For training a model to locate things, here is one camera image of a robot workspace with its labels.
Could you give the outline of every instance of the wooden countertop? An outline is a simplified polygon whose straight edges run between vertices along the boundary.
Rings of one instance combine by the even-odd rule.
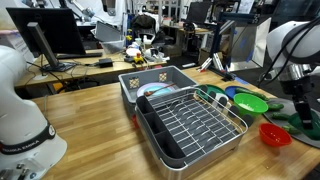
[[[244,86],[223,82],[210,71],[183,72],[199,84]],[[44,109],[44,98],[34,102]],[[47,117],[68,149],[43,179],[163,179],[141,131],[126,115],[120,83],[49,96]],[[281,148],[264,144],[258,133],[263,122],[266,119],[259,116],[235,151],[190,179],[302,179],[320,162],[319,149],[294,139]]]
[[[124,56],[120,53],[115,54],[106,54],[103,49],[97,49],[97,50],[90,50],[87,52],[102,52],[103,55],[101,57],[91,57],[91,58],[78,58],[74,60],[61,60],[61,62],[79,62],[81,64],[93,64],[99,61],[99,59],[104,58],[111,58],[113,62],[113,67],[107,67],[107,68],[99,68],[99,67],[88,67],[83,65],[78,65],[75,68],[71,68],[66,72],[54,72],[54,74],[60,78],[61,80],[68,80],[73,78],[79,78],[84,76],[94,76],[94,75],[101,75],[101,74],[110,74],[110,73],[125,73],[133,71],[135,68],[131,65],[131,63],[127,63],[124,61]],[[43,64],[48,64],[45,57],[43,58],[44,62]],[[35,64],[40,65],[40,58],[38,58],[35,62]],[[152,63],[150,62],[150,66],[155,65],[161,65],[165,64],[165,62],[160,63]],[[16,84],[15,87],[24,87],[24,86],[30,86],[30,85],[37,85],[37,84],[43,84],[43,83],[52,83],[52,82],[58,82],[57,78],[52,76],[51,74],[48,74],[48,77],[44,79],[34,80],[33,78],[39,75],[41,76],[41,71],[36,66],[31,66],[29,68],[29,72],[26,73],[26,75],[21,78]]]

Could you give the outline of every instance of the computer monitor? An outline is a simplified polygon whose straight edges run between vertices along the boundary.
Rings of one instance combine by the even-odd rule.
[[[19,33],[33,53],[49,62],[44,71],[66,71],[75,63],[59,62],[54,53],[86,54],[71,9],[7,8]]]
[[[211,2],[191,2],[186,21],[191,23],[204,23],[211,4]]]

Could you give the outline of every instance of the green bowl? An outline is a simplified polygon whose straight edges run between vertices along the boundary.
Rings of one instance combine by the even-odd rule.
[[[265,101],[251,94],[238,93],[233,97],[233,100],[242,116],[249,114],[256,117],[268,110],[268,105]]]

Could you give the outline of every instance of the red bowl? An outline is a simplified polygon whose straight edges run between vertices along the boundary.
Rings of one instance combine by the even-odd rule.
[[[289,145],[292,142],[290,134],[281,127],[271,124],[260,124],[259,133],[261,140],[274,147]]]

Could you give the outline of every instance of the metal wire rack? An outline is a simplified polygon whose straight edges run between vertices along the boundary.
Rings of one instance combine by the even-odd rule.
[[[248,129],[244,122],[241,124],[245,127],[240,125],[240,117],[200,89],[161,102],[151,101],[151,105],[186,155],[185,164],[192,164]]]

